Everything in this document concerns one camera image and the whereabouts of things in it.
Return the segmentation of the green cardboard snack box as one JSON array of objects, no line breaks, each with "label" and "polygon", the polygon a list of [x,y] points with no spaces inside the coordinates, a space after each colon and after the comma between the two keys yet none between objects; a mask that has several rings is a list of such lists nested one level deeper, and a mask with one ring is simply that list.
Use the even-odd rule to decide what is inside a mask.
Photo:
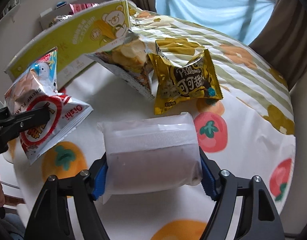
[{"label": "green cardboard snack box", "polygon": [[111,0],[82,10],[41,32],[10,61],[11,80],[50,49],[57,47],[57,84],[63,87],[92,63],[86,53],[122,37],[131,27],[128,0]]}]

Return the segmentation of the light blue window cloth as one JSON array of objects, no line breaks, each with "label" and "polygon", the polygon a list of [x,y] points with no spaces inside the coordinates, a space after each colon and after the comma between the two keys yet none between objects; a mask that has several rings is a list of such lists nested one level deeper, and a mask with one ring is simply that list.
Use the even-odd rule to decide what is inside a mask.
[{"label": "light blue window cloth", "polygon": [[273,9],[271,0],[156,0],[159,14],[214,29],[246,45],[264,29]]}]

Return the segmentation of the Oishi shrimp flakes bag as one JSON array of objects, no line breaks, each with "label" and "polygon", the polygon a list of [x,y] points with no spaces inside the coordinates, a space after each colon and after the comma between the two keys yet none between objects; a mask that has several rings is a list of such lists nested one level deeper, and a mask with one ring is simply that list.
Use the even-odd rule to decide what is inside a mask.
[{"label": "Oishi shrimp flakes bag", "polygon": [[88,103],[58,92],[57,57],[58,49],[54,47],[31,63],[4,94],[12,114],[41,107],[48,109],[47,123],[20,133],[20,143],[30,164],[75,130],[93,111]]}]

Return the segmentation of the brown right curtain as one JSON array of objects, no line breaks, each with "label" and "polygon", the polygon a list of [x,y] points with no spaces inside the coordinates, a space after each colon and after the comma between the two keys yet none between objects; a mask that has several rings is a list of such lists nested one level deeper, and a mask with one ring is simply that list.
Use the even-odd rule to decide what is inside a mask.
[{"label": "brown right curtain", "polygon": [[277,0],[264,29],[249,46],[292,89],[307,72],[307,0]]}]

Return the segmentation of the silver potato chips bag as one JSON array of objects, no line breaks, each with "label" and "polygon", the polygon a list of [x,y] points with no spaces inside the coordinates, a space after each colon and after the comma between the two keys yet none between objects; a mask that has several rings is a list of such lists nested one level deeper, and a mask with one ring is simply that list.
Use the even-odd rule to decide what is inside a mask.
[{"label": "silver potato chips bag", "polygon": [[149,53],[159,53],[156,41],[129,29],[122,37],[85,55],[126,81],[142,96],[152,100],[154,70]]}]

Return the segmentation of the pink snack bag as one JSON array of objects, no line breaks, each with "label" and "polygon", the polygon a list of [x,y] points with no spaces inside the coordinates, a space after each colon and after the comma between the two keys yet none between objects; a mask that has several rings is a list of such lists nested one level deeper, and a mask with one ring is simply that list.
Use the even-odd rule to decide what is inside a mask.
[{"label": "pink snack bag", "polygon": [[76,14],[77,12],[96,7],[98,3],[70,3],[71,14]]}]

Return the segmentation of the striped floral quilt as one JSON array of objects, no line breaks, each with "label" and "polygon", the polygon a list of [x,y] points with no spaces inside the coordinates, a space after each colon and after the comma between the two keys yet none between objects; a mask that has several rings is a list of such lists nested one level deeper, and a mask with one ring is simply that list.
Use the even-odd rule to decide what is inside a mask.
[{"label": "striped floral quilt", "polygon": [[129,2],[132,30],[157,41],[164,55],[184,66],[209,50],[220,86],[256,110],[280,133],[295,132],[291,97],[284,77],[261,56],[229,36],[180,18],[142,10]]}]

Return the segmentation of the grey headboard shelf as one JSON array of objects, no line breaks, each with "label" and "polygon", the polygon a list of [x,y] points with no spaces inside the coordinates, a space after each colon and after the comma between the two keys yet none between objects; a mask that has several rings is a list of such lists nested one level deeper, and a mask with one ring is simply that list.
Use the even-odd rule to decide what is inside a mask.
[{"label": "grey headboard shelf", "polygon": [[74,14],[71,14],[70,5],[66,4],[54,11],[47,13],[40,19],[40,24],[43,30],[50,28],[51,26],[57,24],[58,22],[68,20]]}]

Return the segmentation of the translucent white snack pack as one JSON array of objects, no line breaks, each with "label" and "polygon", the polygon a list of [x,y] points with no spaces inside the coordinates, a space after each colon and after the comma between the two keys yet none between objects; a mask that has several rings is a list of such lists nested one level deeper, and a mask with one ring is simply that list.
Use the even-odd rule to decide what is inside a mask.
[{"label": "translucent white snack pack", "polygon": [[113,195],[158,192],[201,182],[200,150],[190,113],[97,125],[108,165],[103,203]]}]

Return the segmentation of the gold cocoa pillows bag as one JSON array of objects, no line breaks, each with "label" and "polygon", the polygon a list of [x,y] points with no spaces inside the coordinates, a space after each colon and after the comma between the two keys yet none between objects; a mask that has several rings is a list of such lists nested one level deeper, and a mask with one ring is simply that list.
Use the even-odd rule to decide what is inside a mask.
[{"label": "gold cocoa pillows bag", "polygon": [[158,80],[153,109],[155,115],[189,100],[223,99],[208,49],[192,57],[184,66],[176,66],[160,54],[149,53],[148,57]]}]

